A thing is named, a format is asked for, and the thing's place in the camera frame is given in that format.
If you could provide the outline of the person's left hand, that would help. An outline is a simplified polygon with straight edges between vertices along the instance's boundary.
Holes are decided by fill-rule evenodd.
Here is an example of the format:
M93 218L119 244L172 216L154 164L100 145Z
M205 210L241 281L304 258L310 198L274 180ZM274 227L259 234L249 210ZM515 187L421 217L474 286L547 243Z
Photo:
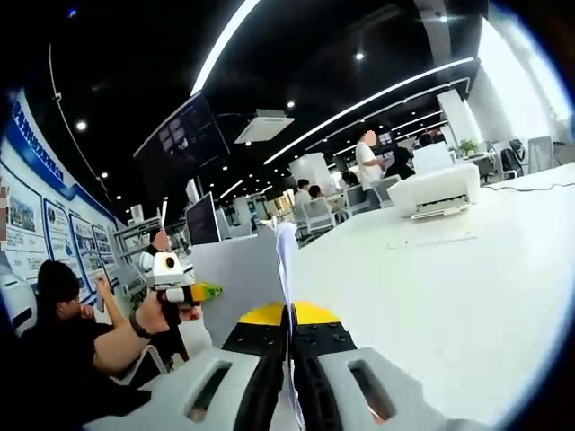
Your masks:
M201 307L196 304L171 303L165 292L150 290L136 313L138 325L147 333L166 332L185 321L196 321L201 317Z

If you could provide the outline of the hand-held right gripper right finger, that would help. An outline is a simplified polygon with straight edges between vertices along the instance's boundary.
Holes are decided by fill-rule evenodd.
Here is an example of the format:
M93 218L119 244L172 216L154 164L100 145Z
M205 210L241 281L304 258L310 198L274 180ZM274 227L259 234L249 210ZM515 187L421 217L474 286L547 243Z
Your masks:
M450 418L422 385L371 347L356 347L332 312L292 304L294 386L306 430L487 430Z

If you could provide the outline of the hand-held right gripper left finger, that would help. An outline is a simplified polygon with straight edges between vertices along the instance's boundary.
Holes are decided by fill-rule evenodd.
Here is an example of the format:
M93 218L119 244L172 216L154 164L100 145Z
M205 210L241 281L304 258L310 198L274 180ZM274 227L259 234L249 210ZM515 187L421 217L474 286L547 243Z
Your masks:
M203 351L159 376L151 399L124 417L87 430L269 430L284 381L288 307L245 314L221 348Z

